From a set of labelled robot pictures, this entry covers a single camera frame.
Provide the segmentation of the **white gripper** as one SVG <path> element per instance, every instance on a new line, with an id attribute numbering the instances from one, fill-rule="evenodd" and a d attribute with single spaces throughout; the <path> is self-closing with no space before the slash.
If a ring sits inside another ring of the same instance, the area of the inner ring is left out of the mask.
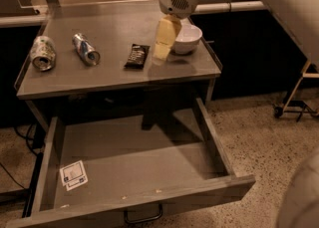
<path id="1" fill-rule="evenodd" d="M 159 0 L 161 11 L 169 15 L 162 17 L 158 23 L 153 50 L 154 64 L 159 66 L 166 61 L 181 30 L 180 19 L 192 14 L 198 3 L 199 0 Z"/>

